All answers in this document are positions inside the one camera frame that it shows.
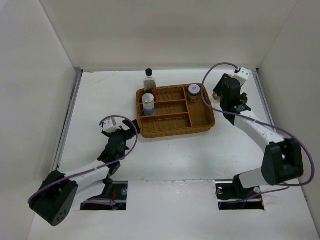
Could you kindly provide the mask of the pink lid spice bottle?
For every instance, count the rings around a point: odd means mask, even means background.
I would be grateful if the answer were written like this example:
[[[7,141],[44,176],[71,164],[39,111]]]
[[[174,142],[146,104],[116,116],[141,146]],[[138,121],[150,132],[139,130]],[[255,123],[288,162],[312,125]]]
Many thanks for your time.
[[[213,92],[212,93],[212,97],[215,101],[217,102],[220,102],[221,101],[221,97],[216,93],[216,92]]]

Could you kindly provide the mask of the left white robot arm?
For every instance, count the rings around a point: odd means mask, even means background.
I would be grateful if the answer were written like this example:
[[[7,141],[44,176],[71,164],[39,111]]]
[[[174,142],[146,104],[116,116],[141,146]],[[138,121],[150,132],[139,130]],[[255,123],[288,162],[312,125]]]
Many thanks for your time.
[[[138,139],[138,121],[123,118],[123,129],[110,116],[100,122],[107,144],[93,163],[67,173],[52,171],[39,190],[27,201],[29,208],[51,226],[61,224],[71,210],[124,210],[128,185],[114,183],[112,176],[133,149],[127,146]]]

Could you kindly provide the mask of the black cap spice bottle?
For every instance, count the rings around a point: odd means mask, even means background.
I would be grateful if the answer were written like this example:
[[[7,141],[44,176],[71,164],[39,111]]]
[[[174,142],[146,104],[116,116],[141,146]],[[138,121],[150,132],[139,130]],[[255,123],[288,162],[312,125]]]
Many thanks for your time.
[[[242,103],[242,104],[247,104],[247,102],[248,102],[248,95],[247,95],[247,93],[243,92],[243,93],[240,95],[239,101],[240,101],[240,103]]]

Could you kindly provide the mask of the white lid glass jar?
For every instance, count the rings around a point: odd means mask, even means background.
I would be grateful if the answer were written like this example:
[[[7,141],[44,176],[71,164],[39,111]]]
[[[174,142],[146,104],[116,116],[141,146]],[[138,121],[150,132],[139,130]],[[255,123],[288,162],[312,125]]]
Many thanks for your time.
[[[198,99],[198,96],[200,94],[200,86],[197,84],[191,84],[188,87],[188,99],[191,103],[195,103]]]

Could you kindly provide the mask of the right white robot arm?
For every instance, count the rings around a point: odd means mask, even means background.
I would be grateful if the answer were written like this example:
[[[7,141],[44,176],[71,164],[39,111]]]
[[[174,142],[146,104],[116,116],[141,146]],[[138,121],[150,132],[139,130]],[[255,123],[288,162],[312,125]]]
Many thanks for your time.
[[[236,198],[245,197],[255,187],[275,186],[304,174],[301,145],[259,124],[260,120],[247,106],[247,95],[241,93],[237,79],[224,74],[213,91],[220,97],[224,117],[263,151],[261,167],[235,175],[228,186]]]

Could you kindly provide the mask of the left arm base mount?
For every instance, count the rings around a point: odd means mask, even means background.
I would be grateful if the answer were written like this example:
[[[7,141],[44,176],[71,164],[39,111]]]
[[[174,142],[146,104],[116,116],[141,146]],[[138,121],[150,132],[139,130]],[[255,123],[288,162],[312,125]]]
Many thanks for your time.
[[[96,194],[80,204],[81,211],[125,211],[127,209],[128,182],[103,180],[101,194]]]

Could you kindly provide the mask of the dark sauce bottle black cap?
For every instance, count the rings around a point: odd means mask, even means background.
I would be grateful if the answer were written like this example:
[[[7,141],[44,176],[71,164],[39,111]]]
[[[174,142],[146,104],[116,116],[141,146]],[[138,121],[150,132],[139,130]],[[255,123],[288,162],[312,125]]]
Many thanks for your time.
[[[143,88],[145,94],[152,94],[154,101],[157,101],[157,87],[156,80],[153,78],[153,71],[151,68],[145,70],[146,78],[143,80]]]

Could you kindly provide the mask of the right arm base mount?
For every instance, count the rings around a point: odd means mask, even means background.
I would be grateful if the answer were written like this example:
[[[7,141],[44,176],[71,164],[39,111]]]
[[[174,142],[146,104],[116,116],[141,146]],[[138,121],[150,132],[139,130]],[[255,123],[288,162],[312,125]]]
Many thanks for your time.
[[[260,186],[244,188],[238,176],[233,179],[217,180],[215,187],[220,211],[265,209]]]

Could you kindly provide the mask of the silver lid spice jar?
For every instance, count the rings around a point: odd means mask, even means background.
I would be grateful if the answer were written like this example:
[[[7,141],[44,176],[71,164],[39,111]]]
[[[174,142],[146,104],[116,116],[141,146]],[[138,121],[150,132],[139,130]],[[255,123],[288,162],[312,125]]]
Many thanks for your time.
[[[145,93],[142,96],[142,107],[146,116],[155,114],[155,98],[151,93]]]

